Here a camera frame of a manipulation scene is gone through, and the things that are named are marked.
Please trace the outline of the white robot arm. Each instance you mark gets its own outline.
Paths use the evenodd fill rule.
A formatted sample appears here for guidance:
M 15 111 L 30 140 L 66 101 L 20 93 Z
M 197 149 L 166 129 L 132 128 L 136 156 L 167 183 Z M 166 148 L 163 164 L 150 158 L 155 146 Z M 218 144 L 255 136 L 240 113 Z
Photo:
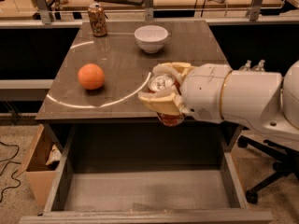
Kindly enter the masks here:
M 196 120 L 243 125 L 266 139 L 299 150 L 298 65 L 285 75 L 234 70 L 228 64 L 191 66 L 163 63 L 155 75 L 171 75 L 177 84 L 160 80 L 157 91 L 140 92 L 150 110 Z

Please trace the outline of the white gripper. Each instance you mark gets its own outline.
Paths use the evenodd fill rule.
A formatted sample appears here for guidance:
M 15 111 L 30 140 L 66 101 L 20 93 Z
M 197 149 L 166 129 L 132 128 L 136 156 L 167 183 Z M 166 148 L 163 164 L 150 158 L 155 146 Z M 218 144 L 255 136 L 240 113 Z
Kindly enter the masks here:
M 195 67 L 190 63 L 159 63 L 152 73 L 171 75 L 181 85 L 180 93 L 175 85 L 157 92 L 138 93 L 143 105 L 158 113 L 178 116 L 186 114 L 199 121 L 222 123 L 221 92 L 224 81 L 233 71 L 229 64 L 207 63 Z

